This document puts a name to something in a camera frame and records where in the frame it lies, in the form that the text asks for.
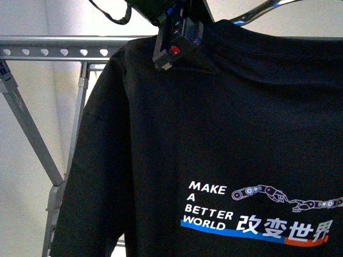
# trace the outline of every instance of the graphic print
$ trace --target graphic print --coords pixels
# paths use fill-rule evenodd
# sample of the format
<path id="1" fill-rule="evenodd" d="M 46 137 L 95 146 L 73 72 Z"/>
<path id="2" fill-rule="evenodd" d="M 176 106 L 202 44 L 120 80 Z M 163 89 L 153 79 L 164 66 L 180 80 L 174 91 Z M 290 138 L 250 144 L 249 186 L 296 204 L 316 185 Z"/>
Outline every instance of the graphic print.
<path id="1" fill-rule="evenodd" d="M 187 187 L 189 194 L 185 195 L 183 218 L 180 220 L 181 227 L 224 237 L 249 238 L 297 247 L 316 247 L 326 244 L 330 237 L 331 227 L 335 224 L 334 220 L 324 220 L 320 218 L 320 215 L 316 220 L 304 221 L 302 215 L 299 215 L 299 219 L 290 220 L 286 218 L 287 214 L 269 216 L 268 213 L 243 213 L 239 208 L 238 210 L 231 209 L 231 205 L 220 207 L 218 204 L 212 205 L 211 201 L 204 202 L 199 199 L 199 195 L 207 195 L 208 199 L 212 198 L 218 203 L 227 202 L 228 195 L 233 200 L 240 201 L 262 193 L 273 202 L 296 204 L 293 207 L 295 213 L 343 206 L 343 197 L 327 201 L 290 200 L 283 191 L 266 185 L 245 187 L 234 192 L 227 192 L 228 187 L 225 185 L 199 181 L 191 181 Z"/>
<path id="2" fill-rule="evenodd" d="M 253 187 L 245 187 L 236 190 L 232 193 L 232 198 L 236 201 L 240 201 L 244 198 L 253 196 L 257 193 L 266 194 L 272 201 L 277 203 L 296 203 L 297 205 L 293 207 L 294 213 L 299 213 L 305 210 L 311 209 L 333 209 L 337 207 L 343 207 L 343 197 L 337 199 L 331 199 L 327 201 L 318 200 L 289 200 L 287 196 L 281 191 L 272 186 L 258 185 Z"/>

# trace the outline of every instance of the shirt sleeve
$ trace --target shirt sleeve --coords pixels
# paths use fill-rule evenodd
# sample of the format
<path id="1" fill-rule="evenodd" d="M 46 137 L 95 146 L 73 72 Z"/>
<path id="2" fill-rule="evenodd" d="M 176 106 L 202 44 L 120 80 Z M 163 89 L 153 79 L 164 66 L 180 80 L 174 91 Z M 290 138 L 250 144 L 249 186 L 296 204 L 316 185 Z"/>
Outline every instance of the shirt sleeve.
<path id="1" fill-rule="evenodd" d="M 133 216 L 129 103 L 117 57 L 81 119 L 51 257 L 110 256 Z"/>

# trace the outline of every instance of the t-shirt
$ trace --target t-shirt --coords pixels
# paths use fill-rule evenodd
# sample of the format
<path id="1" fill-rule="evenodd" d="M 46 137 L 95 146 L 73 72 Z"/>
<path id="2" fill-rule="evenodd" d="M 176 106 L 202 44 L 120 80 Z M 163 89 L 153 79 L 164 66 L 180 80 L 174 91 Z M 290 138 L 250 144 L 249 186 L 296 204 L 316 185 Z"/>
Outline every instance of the t-shirt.
<path id="1" fill-rule="evenodd" d="M 167 71 L 113 55 L 85 107 L 52 257 L 343 256 L 343 40 L 227 20 Z"/>

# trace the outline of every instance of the orange stripe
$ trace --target orange stripe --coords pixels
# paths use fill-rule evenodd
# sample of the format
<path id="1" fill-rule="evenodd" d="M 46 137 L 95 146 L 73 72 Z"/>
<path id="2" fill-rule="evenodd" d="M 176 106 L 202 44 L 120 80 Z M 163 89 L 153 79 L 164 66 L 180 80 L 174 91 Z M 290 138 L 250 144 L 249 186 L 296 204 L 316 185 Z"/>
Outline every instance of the orange stripe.
<path id="1" fill-rule="evenodd" d="M 302 241 L 296 241 L 296 240 L 291 240 L 288 239 L 288 237 L 285 238 L 285 245 L 294 245 L 294 246 L 301 246 L 301 247 L 314 247 L 321 245 L 323 243 L 327 242 L 327 239 L 329 237 L 325 236 L 323 239 L 318 239 L 316 242 L 313 242 L 313 240 L 307 240 L 306 242 Z"/>

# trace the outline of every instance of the robotic arm graphic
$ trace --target robotic arm graphic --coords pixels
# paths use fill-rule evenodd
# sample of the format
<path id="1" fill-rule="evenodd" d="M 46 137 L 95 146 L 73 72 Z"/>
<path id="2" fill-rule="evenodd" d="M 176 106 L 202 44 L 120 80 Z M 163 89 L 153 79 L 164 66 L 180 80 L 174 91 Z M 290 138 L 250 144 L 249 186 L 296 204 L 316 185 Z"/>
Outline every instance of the robotic arm graphic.
<path id="1" fill-rule="evenodd" d="M 236 201 L 242 200 L 257 193 L 266 194 L 274 202 L 288 202 L 287 196 L 272 186 L 258 185 L 254 187 L 245 187 L 232 193 L 232 198 Z"/>
<path id="2" fill-rule="evenodd" d="M 299 213 L 303 210 L 310 210 L 310 209 L 333 209 L 337 207 L 343 206 L 343 197 L 332 199 L 329 201 L 303 201 L 303 200 L 291 200 L 289 203 L 296 203 L 297 206 L 293 207 L 294 213 Z"/>
<path id="3" fill-rule="evenodd" d="M 300 213 L 305 210 L 311 210 L 311 209 L 333 209 L 337 207 L 343 207 L 343 197 L 337 198 L 337 199 L 331 199 L 327 201 L 318 201 L 318 200 L 288 200 L 286 194 L 283 193 L 283 191 L 276 189 L 272 186 L 266 186 L 266 185 L 257 185 L 252 187 L 245 187 L 239 190 L 236 190 L 232 193 L 232 198 L 235 201 L 240 201 L 244 198 L 253 196 L 257 193 L 263 193 L 266 194 L 269 199 L 271 199 L 274 202 L 288 202 L 288 203 L 296 203 L 297 205 L 293 207 L 294 213 Z"/>

